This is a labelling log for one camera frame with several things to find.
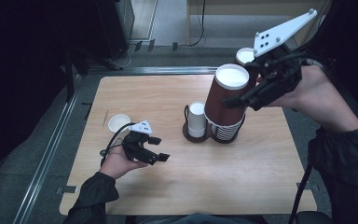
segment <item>black cup stand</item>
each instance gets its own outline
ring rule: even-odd
[[[238,132],[240,131],[242,124],[245,122],[245,116],[243,116],[243,119],[241,121],[241,125],[238,128],[238,130],[235,132],[234,136],[229,139],[229,140],[221,140],[218,139],[212,131],[212,124],[208,122],[208,120],[206,119],[206,128],[205,128],[205,133],[202,137],[193,137],[188,133],[188,105],[185,106],[185,123],[183,124],[183,136],[185,137],[185,139],[187,139],[187,141],[192,142],[192,143],[201,143],[206,141],[208,138],[212,138],[215,142],[217,143],[221,143],[221,144],[228,144],[228,143],[232,143],[235,141],[235,139],[238,136]]]

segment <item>wooden table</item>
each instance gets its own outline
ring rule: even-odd
[[[304,170],[281,108],[248,109],[231,144],[184,138],[185,105],[205,102],[212,80],[213,75],[103,78],[67,185],[80,187],[98,171],[99,152],[113,136],[108,121],[127,114],[132,122],[147,119],[152,135],[162,139],[146,148],[171,156],[121,177],[120,198],[106,205],[107,214],[290,214]],[[63,195],[62,214],[78,193]],[[316,210],[311,190],[304,191],[298,210]]]

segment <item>person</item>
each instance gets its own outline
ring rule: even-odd
[[[301,70],[296,88],[269,106],[292,108],[321,125],[309,143],[309,163],[324,180],[333,223],[358,223],[358,118],[320,67],[307,65]],[[118,198],[116,180],[146,166],[128,161],[123,149],[115,147],[100,171],[83,184],[64,223],[104,223],[104,204]],[[195,214],[172,223],[256,223],[214,218],[227,217]]]

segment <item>white paper cup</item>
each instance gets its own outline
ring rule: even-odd
[[[242,120],[237,124],[230,125],[230,126],[220,126],[213,124],[212,125],[212,132],[216,138],[224,141],[231,140],[235,134],[237,133],[238,129],[241,127]]]
[[[188,134],[192,137],[202,137],[205,133],[204,108],[203,102],[194,102],[188,107]]]
[[[127,115],[124,114],[119,114],[119,115],[114,115],[108,123],[108,128],[112,133],[117,133],[118,130],[123,127],[124,125],[131,123],[131,119],[130,117],[128,117]],[[124,137],[129,134],[130,129],[129,127],[126,127],[125,129],[123,129],[118,135],[117,135],[117,140],[118,139],[124,139]]]
[[[255,59],[254,50],[250,48],[243,48],[237,51],[235,60],[238,64],[245,66],[246,63]]]

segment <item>left hand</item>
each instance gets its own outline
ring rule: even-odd
[[[114,179],[121,178],[131,170],[146,167],[148,164],[142,161],[129,161],[122,146],[114,147],[105,159],[100,172]]]

